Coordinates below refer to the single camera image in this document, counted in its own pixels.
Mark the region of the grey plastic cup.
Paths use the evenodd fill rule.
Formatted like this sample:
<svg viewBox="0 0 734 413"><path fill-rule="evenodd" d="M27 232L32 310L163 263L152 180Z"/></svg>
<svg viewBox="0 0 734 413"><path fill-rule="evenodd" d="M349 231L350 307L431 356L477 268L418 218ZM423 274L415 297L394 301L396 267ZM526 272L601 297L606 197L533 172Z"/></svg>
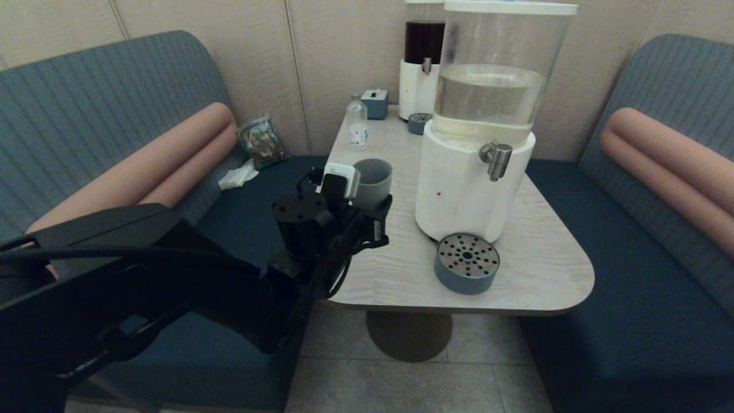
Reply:
<svg viewBox="0 0 734 413"><path fill-rule="evenodd" d="M358 208L377 209L390 192L393 173L391 163L379 158L368 158L357 161L353 166L360 173L360 179L352 204Z"/></svg>

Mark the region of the metal water dispenser tap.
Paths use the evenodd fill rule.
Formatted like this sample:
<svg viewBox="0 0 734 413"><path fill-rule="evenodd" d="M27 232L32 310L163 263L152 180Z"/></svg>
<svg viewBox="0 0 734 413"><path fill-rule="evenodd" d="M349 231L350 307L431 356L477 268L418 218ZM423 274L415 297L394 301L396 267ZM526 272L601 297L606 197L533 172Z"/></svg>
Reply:
<svg viewBox="0 0 734 413"><path fill-rule="evenodd" d="M512 146L505 143L487 143L479 149L479 159L487 165L490 181L498 181L505 175L511 156Z"/></svg>

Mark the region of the large clear water dispenser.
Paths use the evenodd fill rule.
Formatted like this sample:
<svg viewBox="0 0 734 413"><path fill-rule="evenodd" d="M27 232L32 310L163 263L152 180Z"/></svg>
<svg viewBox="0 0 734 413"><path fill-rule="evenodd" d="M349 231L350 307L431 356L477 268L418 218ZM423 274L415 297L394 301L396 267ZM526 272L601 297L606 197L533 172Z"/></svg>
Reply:
<svg viewBox="0 0 734 413"><path fill-rule="evenodd" d="M575 3L446 0L434 114L420 153L415 220L430 238L500 237L525 175L534 121ZM490 181L479 149L512 146L504 176Z"/></svg>

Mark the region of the clear plastic bottle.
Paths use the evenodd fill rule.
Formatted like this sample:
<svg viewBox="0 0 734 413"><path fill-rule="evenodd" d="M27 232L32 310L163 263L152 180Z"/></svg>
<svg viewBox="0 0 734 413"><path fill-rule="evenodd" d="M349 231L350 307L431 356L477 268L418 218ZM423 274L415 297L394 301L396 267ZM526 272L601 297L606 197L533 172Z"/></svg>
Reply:
<svg viewBox="0 0 734 413"><path fill-rule="evenodd" d="M349 133L349 146L353 150L364 149L369 143L369 129L367 120L369 110L360 99L360 94L351 94L350 102L346 107L346 123Z"/></svg>

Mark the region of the blue-grey tissue box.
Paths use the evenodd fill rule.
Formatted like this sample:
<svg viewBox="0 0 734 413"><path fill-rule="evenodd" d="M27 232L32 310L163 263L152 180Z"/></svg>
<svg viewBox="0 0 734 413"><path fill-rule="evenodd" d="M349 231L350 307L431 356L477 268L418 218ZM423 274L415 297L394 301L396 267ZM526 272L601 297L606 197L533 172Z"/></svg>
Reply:
<svg viewBox="0 0 734 413"><path fill-rule="evenodd" d="M367 89L360 96L367 109L367 119L383 120L387 117L389 107L389 91L385 89Z"/></svg>

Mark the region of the blue perforated drip tray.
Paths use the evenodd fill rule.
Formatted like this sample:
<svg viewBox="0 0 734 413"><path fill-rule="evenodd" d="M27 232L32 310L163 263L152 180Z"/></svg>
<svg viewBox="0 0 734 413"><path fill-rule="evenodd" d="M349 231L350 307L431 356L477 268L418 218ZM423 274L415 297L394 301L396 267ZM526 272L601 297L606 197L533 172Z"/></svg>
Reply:
<svg viewBox="0 0 734 413"><path fill-rule="evenodd" d="M501 263L498 251L472 233L451 233L442 238L434 259L434 273L449 290L482 294L490 288Z"/></svg>

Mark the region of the dark drink dispenser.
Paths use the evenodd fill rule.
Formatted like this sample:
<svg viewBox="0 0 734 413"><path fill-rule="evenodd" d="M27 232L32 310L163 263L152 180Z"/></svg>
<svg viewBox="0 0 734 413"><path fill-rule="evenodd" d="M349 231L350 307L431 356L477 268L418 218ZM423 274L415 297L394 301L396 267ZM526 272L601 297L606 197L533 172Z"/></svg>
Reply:
<svg viewBox="0 0 734 413"><path fill-rule="evenodd" d="M404 55L400 61L399 117L434 112L446 16L444 0L404 0ZM426 76L421 65L432 58Z"/></svg>

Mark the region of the printed snack bag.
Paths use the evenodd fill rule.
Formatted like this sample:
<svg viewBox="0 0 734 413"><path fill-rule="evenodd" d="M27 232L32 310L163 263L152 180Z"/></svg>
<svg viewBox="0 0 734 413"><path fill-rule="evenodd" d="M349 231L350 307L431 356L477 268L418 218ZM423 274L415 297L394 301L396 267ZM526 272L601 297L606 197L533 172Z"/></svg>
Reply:
<svg viewBox="0 0 734 413"><path fill-rule="evenodd" d="M237 136L258 172L290 158L268 115L239 126Z"/></svg>

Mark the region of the crumpled white tissue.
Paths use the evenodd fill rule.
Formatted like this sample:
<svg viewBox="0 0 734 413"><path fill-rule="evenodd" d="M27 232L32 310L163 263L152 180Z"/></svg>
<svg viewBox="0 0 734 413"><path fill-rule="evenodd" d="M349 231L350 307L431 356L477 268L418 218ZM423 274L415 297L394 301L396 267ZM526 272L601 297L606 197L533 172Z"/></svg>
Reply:
<svg viewBox="0 0 734 413"><path fill-rule="evenodd" d="M255 169L254 159L248 159L244 164L236 169L229 170L223 178L218 181L218 188L222 191L240 188L247 181L254 180L259 175L259 171Z"/></svg>

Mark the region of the blue booth sofa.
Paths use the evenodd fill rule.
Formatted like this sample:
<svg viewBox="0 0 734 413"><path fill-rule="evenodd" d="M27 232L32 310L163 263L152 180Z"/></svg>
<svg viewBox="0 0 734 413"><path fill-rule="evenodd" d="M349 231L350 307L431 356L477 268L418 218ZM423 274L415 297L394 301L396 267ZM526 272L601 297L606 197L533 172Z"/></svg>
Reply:
<svg viewBox="0 0 734 413"><path fill-rule="evenodd" d="M0 71L0 243L215 102L230 104L220 71L202 42L181 30ZM236 146L177 210L226 251L265 269L283 249L273 201L326 159L291 157L222 192L218 180L244 159ZM101 373L157 404L281 413L302 337L264 354L189 313L139 356Z"/></svg>
<svg viewBox="0 0 734 413"><path fill-rule="evenodd" d="M589 297L521 317L554 413L734 413L734 261L602 152L624 104L734 156L734 45L666 34L622 71L577 164L527 168L590 258Z"/></svg>

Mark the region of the pink bolster cushion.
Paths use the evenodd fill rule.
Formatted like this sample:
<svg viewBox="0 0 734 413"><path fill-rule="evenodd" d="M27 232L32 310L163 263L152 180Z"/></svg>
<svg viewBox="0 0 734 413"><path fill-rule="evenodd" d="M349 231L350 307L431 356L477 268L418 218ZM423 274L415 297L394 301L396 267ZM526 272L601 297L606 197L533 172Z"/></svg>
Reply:
<svg viewBox="0 0 734 413"><path fill-rule="evenodd" d="M734 259L734 162L632 109L599 138L608 157Z"/></svg>
<svg viewBox="0 0 734 413"><path fill-rule="evenodd" d="M90 181L27 228L37 232L115 207L175 207L236 144L236 121L223 103L208 105Z"/></svg>

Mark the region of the bronze table pedestal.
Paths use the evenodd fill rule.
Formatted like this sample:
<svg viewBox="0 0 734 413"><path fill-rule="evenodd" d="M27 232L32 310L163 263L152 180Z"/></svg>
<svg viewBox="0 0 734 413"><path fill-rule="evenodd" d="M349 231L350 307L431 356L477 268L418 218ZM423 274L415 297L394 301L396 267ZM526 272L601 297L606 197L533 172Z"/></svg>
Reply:
<svg viewBox="0 0 734 413"><path fill-rule="evenodd" d="M424 363L438 356L453 329L447 313L368 311L365 322L378 349L404 363Z"/></svg>

